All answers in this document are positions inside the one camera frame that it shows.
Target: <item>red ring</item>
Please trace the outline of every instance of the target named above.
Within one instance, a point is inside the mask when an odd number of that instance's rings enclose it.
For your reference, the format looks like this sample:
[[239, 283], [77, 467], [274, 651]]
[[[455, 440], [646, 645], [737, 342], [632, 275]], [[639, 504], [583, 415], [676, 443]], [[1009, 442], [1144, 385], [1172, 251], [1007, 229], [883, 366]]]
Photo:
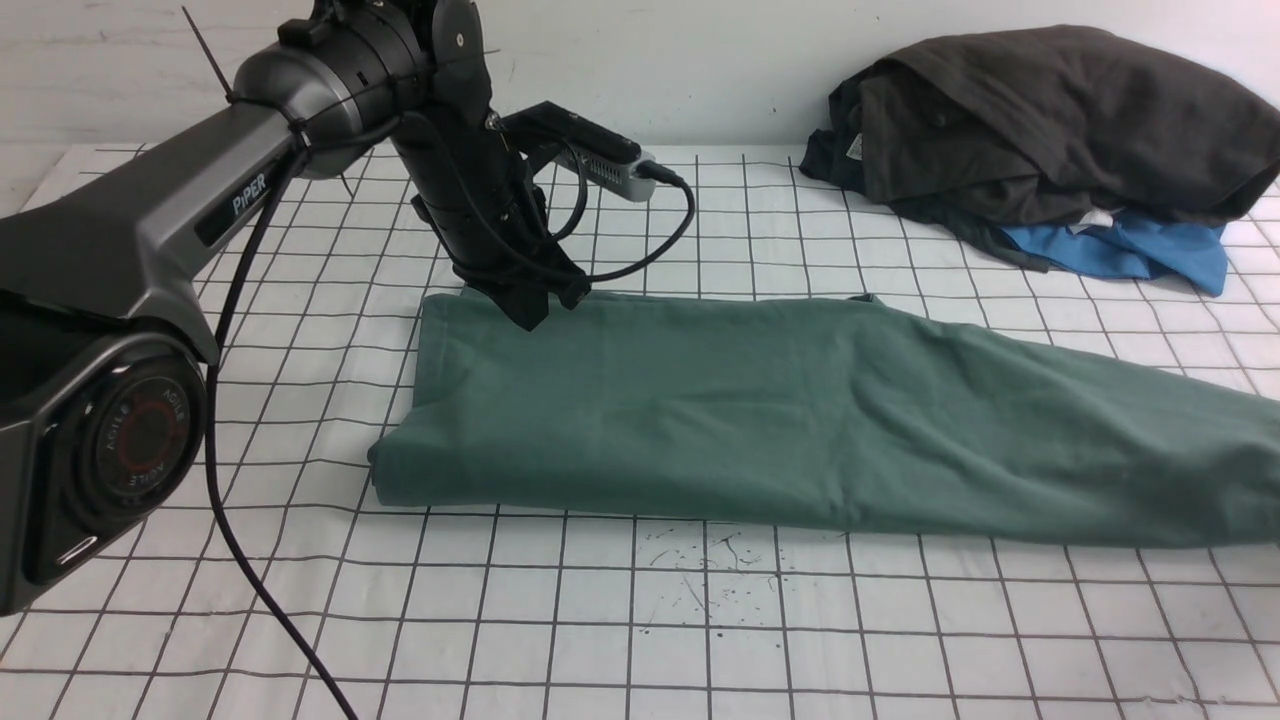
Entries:
[[[125, 442], [125, 439], [128, 437], [129, 428], [142, 415], [142, 411], [145, 410], [160, 410], [161, 413], [164, 413], [165, 418], [169, 420], [170, 432], [169, 432], [169, 438], [165, 441], [165, 446], [161, 450], [161, 452], [157, 452], [155, 455], [155, 459], [152, 459], [148, 464], [137, 465], [132, 462], [131, 457], [128, 457], [128, 455], [124, 452], [125, 448], [128, 447], [128, 442]], [[169, 454], [169, 447], [173, 446], [174, 441], [173, 429], [175, 429], [177, 425], [178, 425], [178, 418], [173, 414], [173, 407], [170, 407], [166, 402], [152, 401], [134, 406], [133, 410], [129, 413], [129, 415], [124, 419], [124, 421], [120, 423], [120, 430], [116, 438], [116, 445], [119, 446], [119, 450], [115, 451], [115, 455], [116, 459], [119, 459], [120, 465], [123, 465], [124, 469], [131, 473], [151, 471], [151, 468], [148, 465], [154, 464], [155, 460], [163, 459], [165, 455]]]

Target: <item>pile of clothes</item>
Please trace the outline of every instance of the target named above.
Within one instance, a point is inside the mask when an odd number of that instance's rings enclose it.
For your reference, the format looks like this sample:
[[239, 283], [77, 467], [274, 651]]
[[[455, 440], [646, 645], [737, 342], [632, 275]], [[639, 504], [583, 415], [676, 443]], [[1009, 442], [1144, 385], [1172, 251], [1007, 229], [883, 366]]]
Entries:
[[1039, 272], [1176, 273], [1221, 295], [1222, 229], [1280, 176], [1280, 110], [1089, 27], [925, 40], [829, 108], [803, 173]]

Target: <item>wire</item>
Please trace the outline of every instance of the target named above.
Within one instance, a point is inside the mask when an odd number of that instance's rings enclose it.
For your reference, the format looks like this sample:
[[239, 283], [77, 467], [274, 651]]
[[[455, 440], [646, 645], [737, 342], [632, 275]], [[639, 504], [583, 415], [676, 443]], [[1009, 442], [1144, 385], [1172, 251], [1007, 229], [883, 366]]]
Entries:
[[[253, 264], [253, 258], [257, 255], [257, 249], [262, 243], [262, 237], [266, 234], [266, 228], [271, 223], [271, 217], [275, 215], [276, 208], [280, 206], [280, 201], [284, 197], [284, 191], [288, 188], [289, 182], [297, 177], [302, 167], [310, 159], [310, 154], [306, 151], [300, 151], [291, 160], [284, 176], [280, 182], [275, 183], [275, 187], [270, 191], [266, 199], [266, 204], [262, 206], [262, 213], [257, 218], [257, 224], [253, 225], [253, 232], [250, 234], [248, 242], [244, 246], [244, 251], [241, 255], [239, 264], [236, 265], [236, 274], [232, 278], [232, 284], [227, 291], [227, 301], [223, 304], [221, 315], [218, 318], [218, 329], [214, 332], [214, 340], [218, 343], [219, 354], [227, 347], [227, 336], [230, 334], [232, 319], [236, 315], [236, 305], [239, 302], [241, 292], [244, 288], [244, 281], [248, 278], [250, 265]], [[356, 717], [356, 711], [351, 707], [351, 702], [343, 694], [342, 688], [334, 682], [333, 675], [329, 674], [329, 669], [325, 667], [324, 662], [320, 661], [320, 656], [316, 651], [307, 643], [298, 628], [289, 620], [289, 616], [284, 614], [280, 605], [271, 597], [268, 592], [266, 585], [262, 583], [261, 578], [253, 571], [253, 566], [250, 565], [248, 557], [244, 556], [244, 551], [241, 548], [239, 542], [236, 539], [236, 534], [232, 532], [230, 521], [227, 519], [227, 509], [223, 507], [221, 492], [218, 489], [218, 439], [215, 427], [218, 424], [218, 374], [221, 369], [221, 361], [216, 365], [210, 365], [209, 372], [205, 377], [205, 387], [209, 396], [209, 423], [205, 427], [205, 479], [209, 486], [209, 505], [214, 511], [214, 521], [218, 524], [218, 529], [221, 532], [223, 539], [227, 542], [228, 550], [232, 552], [232, 557], [236, 559], [236, 564], [239, 565], [241, 571], [244, 574], [244, 579], [248, 584], [253, 587], [253, 592], [257, 597], [262, 598], [262, 603], [266, 605], [271, 615], [280, 623], [284, 632], [293, 638], [293, 642], [306, 656], [307, 661], [315, 669], [316, 675], [324, 680], [325, 687], [333, 693], [333, 698], [338, 702], [342, 708], [343, 715], [347, 720], [358, 720]]]
[[342, 150], [346, 147], [371, 147], [379, 142], [387, 140], [394, 133], [403, 120], [403, 115], [394, 115], [385, 123], [367, 129], [360, 135], [351, 136], [334, 142], [316, 142], [310, 147], [312, 154], [315, 152], [328, 152], [330, 150]]
[[547, 240], [549, 242], [559, 242], [566, 237], [573, 234], [573, 231], [576, 231], [577, 225], [582, 222], [582, 215], [586, 214], [586, 204], [588, 204], [586, 164], [582, 163], [582, 154], [577, 151], [577, 147], [573, 147], [573, 143], [571, 143], [570, 141], [564, 140], [558, 135], [552, 135], [548, 132], [538, 132], [538, 131], [520, 131], [515, 135], [532, 135], [536, 137], [543, 137], [545, 140], [549, 140], [556, 145], [559, 145], [561, 149], [564, 150], [564, 152], [567, 152], [568, 156], [573, 159], [573, 174], [577, 176], [577, 201], [573, 202], [573, 211], [570, 213], [568, 220], [564, 222], [564, 227], [562, 227], [558, 232], [547, 234]]
[[654, 250], [645, 258], [637, 260], [636, 263], [632, 263], [631, 265], [627, 265], [626, 268], [622, 268], [620, 270], [613, 270], [612, 273], [604, 273], [599, 275], [577, 275], [573, 273], [563, 273], [561, 270], [547, 268], [544, 265], [539, 265], [538, 263], [530, 260], [518, 250], [512, 247], [506, 241], [506, 238], [502, 237], [502, 233], [494, 229], [494, 227], [489, 223], [489, 219], [485, 218], [485, 214], [480, 211], [480, 208], [476, 204], [475, 197], [471, 196], [471, 190], [467, 187], [466, 179], [462, 177], [462, 170], [460, 170], [457, 163], [454, 163], [453, 154], [449, 152], [449, 149], [444, 142], [444, 138], [440, 137], [440, 132], [435, 128], [435, 123], [433, 123], [430, 118], [428, 118], [421, 113], [406, 113], [404, 119], [419, 122], [426, 126], [426, 128], [431, 131], [431, 135], [435, 136], [435, 141], [439, 143], [442, 149], [442, 155], [444, 155], [445, 161], [448, 161], [449, 164], [449, 169], [453, 170], [454, 179], [458, 182], [458, 190], [462, 191], [462, 200], [466, 201], [467, 209], [471, 210], [472, 215], [475, 215], [475, 219], [476, 222], [480, 223], [480, 227], [484, 228], [484, 231], [493, 237], [494, 242], [498, 243], [498, 247], [500, 247], [503, 252], [506, 252], [512, 260], [522, 265], [525, 269], [554, 281], [603, 283], [603, 282], [616, 281], [618, 278], [625, 278], [630, 274], [637, 273], [644, 268], [652, 265], [663, 255], [666, 255], [667, 251], [671, 250], [676, 245], [676, 242], [685, 236], [685, 231], [687, 231], [689, 225], [692, 224], [694, 215], [698, 213], [698, 199], [694, 196], [692, 188], [689, 187], [689, 183], [685, 182], [684, 178], [673, 173], [671, 169], [659, 165], [658, 163], [652, 163], [652, 161], [641, 163], [640, 167], [637, 168], [637, 172], [660, 183], [678, 187], [685, 192], [685, 201], [687, 202], [689, 210], [685, 213], [685, 219], [681, 220], [680, 225], [676, 228], [676, 232], [671, 233], [671, 237], [668, 237], [666, 242], [663, 242], [660, 246], [658, 246], [657, 250]]

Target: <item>clothing tag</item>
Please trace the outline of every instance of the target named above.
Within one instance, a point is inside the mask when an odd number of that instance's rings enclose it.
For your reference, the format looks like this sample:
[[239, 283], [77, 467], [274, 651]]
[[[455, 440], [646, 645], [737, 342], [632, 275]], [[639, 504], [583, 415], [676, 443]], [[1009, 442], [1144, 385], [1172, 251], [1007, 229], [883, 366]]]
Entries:
[[1082, 232], [1089, 228], [1111, 228], [1115, 227], [1115, 223], [1116, 223], [1115, 218], [1111, 215], [1111, 213], [1107, 213], [1106, 210], [1102, 210], [1100, 208], [1094, 208], [1088, 213], [1085, 213], [1084, 217], [1080, 218], [1079, 223], [1074, 223], [1068, 227], [1071, 229], [1073, 233], [1080, 234]]
[[858, 133], [858, 136], [854, 137], [854, 143], [849, 146], [849, 152], [845, 152], [845, 155], [850, 160], [858, 160], [859, 163], [863, 161], [863, 133]]

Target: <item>table surface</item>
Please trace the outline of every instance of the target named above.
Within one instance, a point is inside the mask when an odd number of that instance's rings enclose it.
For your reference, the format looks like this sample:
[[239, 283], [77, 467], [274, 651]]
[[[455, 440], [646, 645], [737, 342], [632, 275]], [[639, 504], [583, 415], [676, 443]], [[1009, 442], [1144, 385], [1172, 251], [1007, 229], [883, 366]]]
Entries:
[[20, 210], [65, 152], [65, 145], [0, 142], [0, 217]]
[[[41, 204], [134, 156], [73, 147]], [[1280, 188], [1228, 228], [1226, 292], [1024, 273], [803, 177], [799, 147], [671, 147], [700, 215], [611, 290], [847, 297], [1280, 400]], [[221, 487], [361, 717], [1260, 720], [1280, 715], [1280, 548], [1084, 550], [517, 507], [406, 511], [365, 451], [411, 401], [417, 307], [460, 282], [389, 147], [296, 183], [246, 290]], [[563, 219], [576, 186], [547, 173]], [[639, 259], [682, 211], [593, 188], [570, 255]], [[220, 307], [247, 233], [197, 282]], [[0, 619], [0, 719], [338, 717], [196, 478]]]

